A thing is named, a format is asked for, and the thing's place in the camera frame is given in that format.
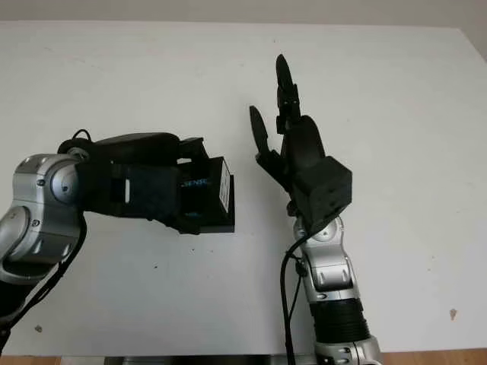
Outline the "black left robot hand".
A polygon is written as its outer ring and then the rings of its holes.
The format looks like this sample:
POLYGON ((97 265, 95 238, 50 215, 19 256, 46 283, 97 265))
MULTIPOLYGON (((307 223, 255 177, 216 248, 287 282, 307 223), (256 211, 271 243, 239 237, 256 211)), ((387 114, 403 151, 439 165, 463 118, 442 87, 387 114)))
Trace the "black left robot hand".
POLYGON ((72 143, 87 157, 76 166, 83 211, 158 221, 180 233, 201 232, 200 225, 183 214, 178 161, 186 158, 206 167, 209 156, 202 138, 159 132, 101 141, 74 138, 72 143))

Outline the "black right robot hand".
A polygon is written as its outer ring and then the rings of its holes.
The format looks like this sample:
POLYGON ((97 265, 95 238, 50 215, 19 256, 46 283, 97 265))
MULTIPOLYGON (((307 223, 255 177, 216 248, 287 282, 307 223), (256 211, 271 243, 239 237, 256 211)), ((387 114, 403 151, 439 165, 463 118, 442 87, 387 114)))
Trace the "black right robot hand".
POLYGON ((301 114, 298 86, 282 54, 276 58, 275 71, 279 109, 276 130, 282 136, 281 150, 269 148, 266 126, 255 106, 249 107, 250 124, 257 147, 256 162, 289 194, 288 216, 297 217, 301 209, 293 190, 294 179, 302 170, 319 163, 325 152, 315 122, 301 114))

